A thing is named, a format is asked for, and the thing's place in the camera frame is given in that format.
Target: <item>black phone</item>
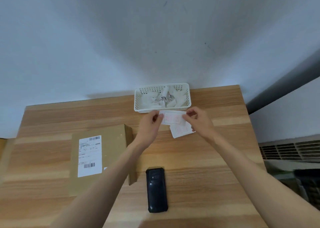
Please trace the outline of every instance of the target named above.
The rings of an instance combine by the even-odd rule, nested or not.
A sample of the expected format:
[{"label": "black phone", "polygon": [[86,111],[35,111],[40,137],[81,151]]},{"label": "black phone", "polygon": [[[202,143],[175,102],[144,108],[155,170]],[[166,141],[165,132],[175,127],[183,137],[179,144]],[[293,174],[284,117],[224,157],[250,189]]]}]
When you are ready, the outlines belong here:
[{"label": "black phone", "polygon": [[146,170],[146,191],[150,213],[168,210],[165,170],[163,168]]}]

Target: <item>wooden table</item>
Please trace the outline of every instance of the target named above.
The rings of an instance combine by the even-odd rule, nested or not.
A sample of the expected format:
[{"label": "wooden table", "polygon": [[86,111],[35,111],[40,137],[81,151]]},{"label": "wooden table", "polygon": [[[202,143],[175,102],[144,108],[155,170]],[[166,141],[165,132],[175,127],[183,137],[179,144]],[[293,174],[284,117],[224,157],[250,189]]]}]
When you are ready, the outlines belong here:
[{"label": "wooden table", "polygon": [[[216,129],[251,160],[263,160],[240,87],[190,91]],[[4,182],[0,227],[47,227],[74,197],[68,195],[71,135],[126,124],[137,133],[143,116],[134,96],[26,107]],[[148,213],[148,167],[165,169],[169,209]],[[266,227],[219,154],[197,133],[173,139],[162,125],[137,164],[138,181],[124,184],[105,227]]]}]

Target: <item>white plastic basket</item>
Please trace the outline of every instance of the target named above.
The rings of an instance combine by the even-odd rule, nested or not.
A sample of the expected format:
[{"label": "white plastic basket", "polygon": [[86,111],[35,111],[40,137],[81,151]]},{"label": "white plastic basket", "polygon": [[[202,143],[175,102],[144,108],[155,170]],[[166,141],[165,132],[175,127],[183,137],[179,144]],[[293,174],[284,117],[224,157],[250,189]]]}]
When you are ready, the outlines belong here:
[{"label": "white plastic basket", "polygon": [[[186,90],[186,106],[181,107],[166,107],[166,108],[158,108],[158,109],[140,109],[139,108],[139,101],[141,100],[141,96],[143,94],[148,93],[148,91],[156,91],[162,92],[163,88],[166,86],[173,86],[176,91]],[[176,83],[176,84],[163,84],[163,85],[149,85],[137,88],[134,92],[134,110],[139,113],[148,113],[153,110],[178,110],[178,111],[185,111],[191,106],[191,98],[190,98],[190,88],[188,83]]]}]

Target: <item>white card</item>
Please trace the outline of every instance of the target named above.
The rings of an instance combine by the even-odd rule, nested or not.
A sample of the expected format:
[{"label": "white card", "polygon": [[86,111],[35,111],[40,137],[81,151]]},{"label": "white card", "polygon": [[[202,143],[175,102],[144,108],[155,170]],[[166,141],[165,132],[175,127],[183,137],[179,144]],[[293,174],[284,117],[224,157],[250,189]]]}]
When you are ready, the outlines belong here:
[{"label": "white card", "polygon": [[184,111],[161,110],[159,111],[159,114],[161,113],[163,113],[161,124],[179,126],[186,125],[186,120],[182,118],[182,115],[186,114]]},{"label": "white card", "polygon": [[101,135],[79,140],[78,177],[102,173]]},{"label": "white card", "polygon": [[172,137],[174,139],[181,137],[181,136],[184,136],[184,135],[187,135],[187,134],[190,134],[190,133],[194,133],[192,131],[191,124],[188,122],[186,122],[185,126],[172,125],[172,126],[170,126],[170,130],[172,133]]}]

